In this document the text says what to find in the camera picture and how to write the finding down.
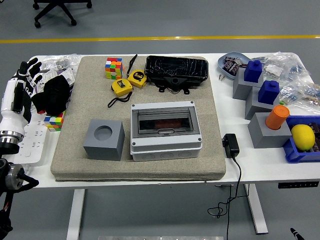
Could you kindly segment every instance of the blue tray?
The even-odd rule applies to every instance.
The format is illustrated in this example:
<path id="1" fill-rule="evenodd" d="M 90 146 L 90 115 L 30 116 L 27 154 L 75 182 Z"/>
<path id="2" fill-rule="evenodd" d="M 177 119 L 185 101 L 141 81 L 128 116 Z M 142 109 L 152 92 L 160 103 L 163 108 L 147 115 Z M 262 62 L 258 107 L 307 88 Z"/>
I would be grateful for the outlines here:
<path id="1" fill-rule="evenodd" d="M 289 116 L 286 123 L 290 129 L 298 124 L 316 123 L 320 125 L 320 116 Z M 298 152 L 292 137 L 285 142 L 283 149 L 285 159 L 290 164 L 320 162 L 320 152 Z"/>
<path id="2" fill-rule="evenodd" d="M 228 73 L 227 71 L 223 70 L 223 67 L 225 65 L 224 61 L 225 61 L 226 57 L 239 58 L 239 59 L 242 60 L 242 62 L 244 64 L 248 64 L 248 62 L 251 61 L 251 59 L 248 58 L 246 55 L 243 55 L 242 53 L 236 52 L 236 51 L 229 52 L 229 53 L 223 55 L 222 57 L 220 57 L 218 59 L 218 67 L 219 67 L 220 72 L 222 72 L 224 75 L 226 75 L 228 78 L 230 78 L 232 80 L 234 80 L 236 76 L 232 76 L 230 73 Z"/>

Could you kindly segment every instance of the yellow tape measure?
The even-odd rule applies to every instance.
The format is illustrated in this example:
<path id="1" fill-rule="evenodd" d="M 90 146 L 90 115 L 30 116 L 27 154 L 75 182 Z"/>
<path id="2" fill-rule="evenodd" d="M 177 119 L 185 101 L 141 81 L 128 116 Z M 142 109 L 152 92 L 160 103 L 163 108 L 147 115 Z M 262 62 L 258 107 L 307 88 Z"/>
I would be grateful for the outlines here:
<path id="1" fill-rule="evenodd" d="M 120 78 L 112 83 L 111 89 L 117 97 L 121 97 L 132 92 L 133 87 L 127 79 Z"/>
<path id="2" fill-rule="evenodd" d="M 142 89 L 147 84 L 147 76 L 143 70 L 138 69 L 129 75 L 128 81 L 132 85 Z"/>

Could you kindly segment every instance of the electrical enclosure box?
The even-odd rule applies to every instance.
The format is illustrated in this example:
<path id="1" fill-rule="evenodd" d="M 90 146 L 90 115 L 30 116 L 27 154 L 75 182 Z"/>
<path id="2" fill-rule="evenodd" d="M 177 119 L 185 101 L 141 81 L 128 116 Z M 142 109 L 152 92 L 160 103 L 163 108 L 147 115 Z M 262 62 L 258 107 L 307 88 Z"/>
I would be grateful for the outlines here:
<path id="1" fill-rule="evenodd" d="M 193 101 L 131 106 L 130 153 L 134 161 L 196 158 L 202 146 Z"/>

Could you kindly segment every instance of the table leg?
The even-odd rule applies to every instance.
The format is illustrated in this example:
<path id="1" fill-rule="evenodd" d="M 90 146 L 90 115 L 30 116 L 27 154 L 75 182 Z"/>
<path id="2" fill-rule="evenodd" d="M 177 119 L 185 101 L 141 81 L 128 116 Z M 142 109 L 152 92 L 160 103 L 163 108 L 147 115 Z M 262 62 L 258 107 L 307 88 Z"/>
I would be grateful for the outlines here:
<path id="1" fill-rule="evenodd" d="M 244 186 L 245 186 L 246 194 L 248 194 L 248 189 L 250 189 L 248 201 L 251 209 L 255 232 L 256 234 L 267 234 L 268 233 L 267 224 L 265 221 L 264 213 L 261 208 L 256 185 L 254 183 L 251 183 L 250 188 L 249 188 L 249 184 L 245 184 Z"/>
<path id="2" fill-rule="evenodd" d="M 81 216 L 84 206 L 85 189 L 75 189 L 70 213 L 68 233 L 66 240 L 78 240 L 81 226 Z"/>

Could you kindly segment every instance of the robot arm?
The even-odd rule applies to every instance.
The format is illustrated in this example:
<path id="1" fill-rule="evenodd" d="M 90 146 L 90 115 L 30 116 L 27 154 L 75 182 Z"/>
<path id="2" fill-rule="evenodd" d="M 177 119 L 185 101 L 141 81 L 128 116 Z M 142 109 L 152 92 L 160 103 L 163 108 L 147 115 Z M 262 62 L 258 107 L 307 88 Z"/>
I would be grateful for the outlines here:
<path id="1" fill-rule="evenodd" d="M 37 58 L 22 62 L 17 73 L 6 85 L 1 102 L 2 121 L 0 123 L 0 197 L 6 193 L 3 209 L 0 210 L 0 240 L 12 231 L 9 218 L 15 193 L 29 190 L 39 184 L 32 177 L 25 175 L 22 165 L 12 164 L 1 158 L 6 154 L 17 154 L 18 143 L 25 136 L 25 126 L 31 120 L 31 97 L 34 85 L 41 77 L 34 80 L 40 72 L 41 62 Z"/>

